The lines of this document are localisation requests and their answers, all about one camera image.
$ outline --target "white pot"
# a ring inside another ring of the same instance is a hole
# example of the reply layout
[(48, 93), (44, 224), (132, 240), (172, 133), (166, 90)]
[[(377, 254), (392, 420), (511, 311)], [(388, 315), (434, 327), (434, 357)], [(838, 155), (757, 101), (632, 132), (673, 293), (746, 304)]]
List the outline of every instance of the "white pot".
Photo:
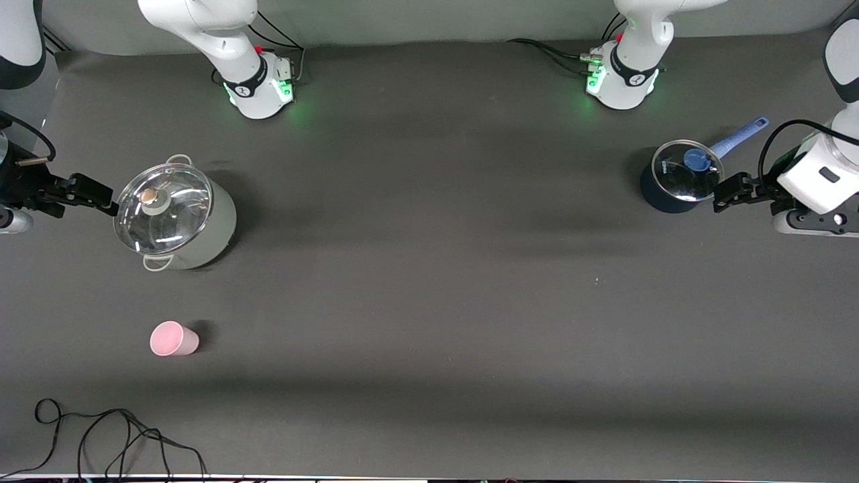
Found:
[(185, 155), (139, 174), (119, 195), (114, 228), (150, 272), (209, 263), (235, 232), (233, 199)]

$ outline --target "cable connector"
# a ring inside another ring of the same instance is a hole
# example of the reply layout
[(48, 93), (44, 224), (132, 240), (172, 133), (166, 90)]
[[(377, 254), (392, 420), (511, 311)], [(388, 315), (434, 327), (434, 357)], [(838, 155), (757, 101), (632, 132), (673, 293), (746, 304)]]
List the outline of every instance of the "cable connector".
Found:
[(602, 65), (602, 56), (598, 53), (579, 54), (579, 60), (586, 64)]

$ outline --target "blue handle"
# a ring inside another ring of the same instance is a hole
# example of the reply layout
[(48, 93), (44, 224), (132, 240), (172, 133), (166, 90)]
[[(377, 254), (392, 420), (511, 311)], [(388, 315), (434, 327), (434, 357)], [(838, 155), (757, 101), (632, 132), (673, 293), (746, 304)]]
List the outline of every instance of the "blue handle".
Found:
[(716, 154), (716, 157), (722, 159), (727, 153), (731, 152), (733, 148), (736, 148), (743, 141), (746, 141), (748, 138), (754, 136), (766, 126), (770, 125), (770, 120), (767, 118), (757, 118), (754, 121), (742, 126), (737, 132), (731, 134), (727, 138), (724, 138), (722, 141), (719, 141), (716, 144), (713, 144), (710, 149), (713, 150), (713, 153)]

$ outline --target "gray table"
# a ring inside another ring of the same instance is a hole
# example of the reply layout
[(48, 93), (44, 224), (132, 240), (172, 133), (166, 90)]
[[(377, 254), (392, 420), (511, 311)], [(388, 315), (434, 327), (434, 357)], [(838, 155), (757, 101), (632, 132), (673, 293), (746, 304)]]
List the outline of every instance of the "gray table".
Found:
[[(313, 49), (297, 103), (264, 121), (202, 55), (66, 58), (54, 172), (120, 189), (186, 153), (234, 197), (239, 237), (158, 274), (88, 209), (0, 239), (0, 468), (45, 454), (31, 411), (51, 396), (128, 407), (213, 473), (859, 480), (856, 241), (637, 194), (671, 139), (831, 117), (827, 37), (679, 40), (624, 113), (512, 44)], [(168, 319), (203, 350), (152, 355)], [(45, 472), (74, 471), (82, 428)], [(123, 433), (94, 432), (92, 468)], [(161, 472), (154, 445), (132, 470)]]

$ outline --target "pot handle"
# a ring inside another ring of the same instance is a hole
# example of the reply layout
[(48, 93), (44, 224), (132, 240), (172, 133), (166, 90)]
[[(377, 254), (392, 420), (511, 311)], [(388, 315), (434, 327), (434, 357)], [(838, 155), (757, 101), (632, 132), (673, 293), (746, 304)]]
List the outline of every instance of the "pot handle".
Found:
[[(143, 268), (145, 268), (146, 270), (149, 270), (150, 272), (160, 272), (161, 270), (164, 270), (168, 266), (170, 266), (171, 263), (173, 263), (173, 258), (174, 258), (174, 256), (172, 254), (156, 256), (156, 257), (150, 257), (149, 255), (144, 255), (143, 256)], [(163, 262), (164, 265), (151, 266), (148, 263), (151, 261), (160, 261), (160, 262)]]
[(181, 162), (181, 161), (179, 161), (179, 162), (181, 162), (181, 163), (183, 163), (183, 164), (187, 164), (187, 165), (189, 165), (189, 166), (193, 166), (193, 165), (194, 165), (194, 163), (193, 163), (193, 162), (191, 162), (191, 158), (190, 158), (190, 157), (188, 157), (188, 155), (172, 155), (172, 156), (170, 156), (169, 158), (167, 158), (167, 162), (177, 162), (177, 161), (174, 161), (174, 160), (179, 159), (179, 158), (182, 158), (182, 157), (184, 157), (184, 158), (187, 160), (187, 162)]

